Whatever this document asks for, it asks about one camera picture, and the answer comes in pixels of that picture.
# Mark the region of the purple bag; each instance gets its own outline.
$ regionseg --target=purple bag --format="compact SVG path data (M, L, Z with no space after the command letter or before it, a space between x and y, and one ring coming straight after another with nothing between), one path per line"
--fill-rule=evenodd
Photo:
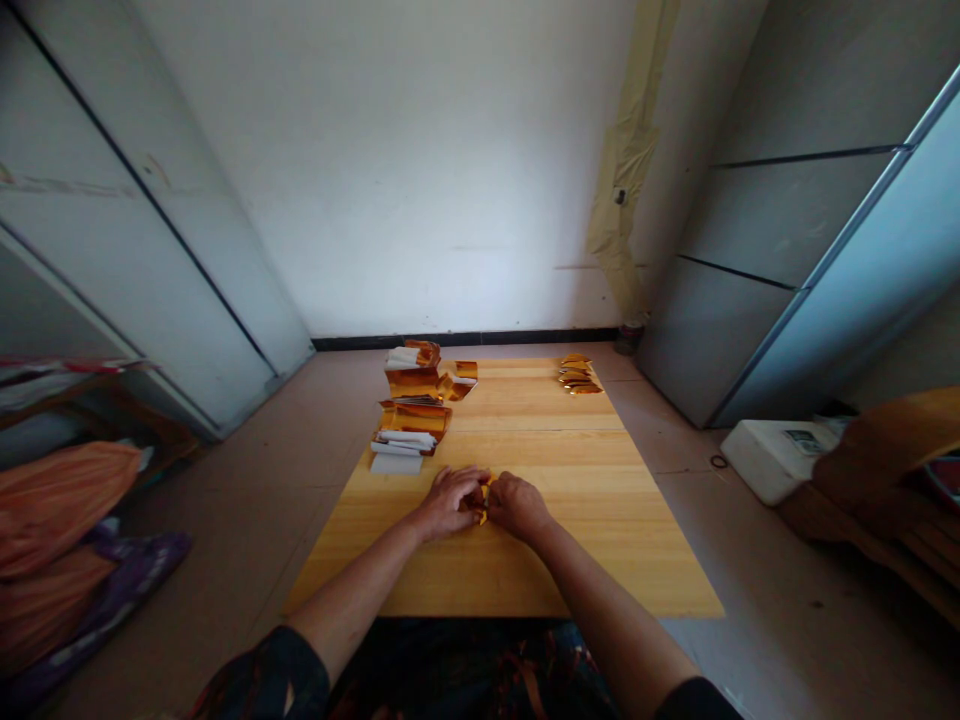
M146 597L167 579L190 551L186 533L121 538L115 518L101 521L83 539L118 567L104 581L100 596L73 637L62 647L0 686L5 717L26 715L107 641Z

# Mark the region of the orange bag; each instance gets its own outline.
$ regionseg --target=orange bag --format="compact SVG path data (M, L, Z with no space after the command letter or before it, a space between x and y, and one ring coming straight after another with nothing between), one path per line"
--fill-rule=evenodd
M81 545L28 578L0 584L0 679L67 642L115 567Z
M93 442L0 473L0 580L70 550L130 489L139 465L137 448Z

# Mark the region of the tiled floor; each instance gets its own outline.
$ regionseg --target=tiled floor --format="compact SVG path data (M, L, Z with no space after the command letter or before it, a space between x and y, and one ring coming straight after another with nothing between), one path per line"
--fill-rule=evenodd
M750 718L946 718L956 634L849 553L798 540L607 343L448 348L444 357L583 352L727 610L665 625ZM200 463L144 492L125 532L186 530L183 566L70 683L55 717L185 712L279 609L369 439L383 352L326 353Z

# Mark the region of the light wood tabletop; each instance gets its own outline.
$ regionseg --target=light wood tabletop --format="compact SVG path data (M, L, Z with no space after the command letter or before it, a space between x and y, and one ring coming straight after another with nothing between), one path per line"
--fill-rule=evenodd
M367 449L284 612L299 607L416 507L445 465L476 463L536 485L553 516L655 616L722 617L720 601L607 395L567 394L557 382L559 358L478 363L477 387L450 404L450 430L436 455L424 458L419 476L372 474ZM421 548L380 614L569 612L533 552L488 522Z

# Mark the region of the patterned clothing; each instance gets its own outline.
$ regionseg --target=patterned clothing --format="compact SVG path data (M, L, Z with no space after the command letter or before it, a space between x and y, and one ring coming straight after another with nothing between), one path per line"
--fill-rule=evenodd
M293 704L284 714L288 687ZM739 717L702 678L678 688L665 709L678 694L706 698L703 707L711 714L661 710L658 717ZM721 714L713 712L718 708ZM296 632L281 626L217 673L191 717L606 720L620 715L573 623L379 619L332 693L320 659Z

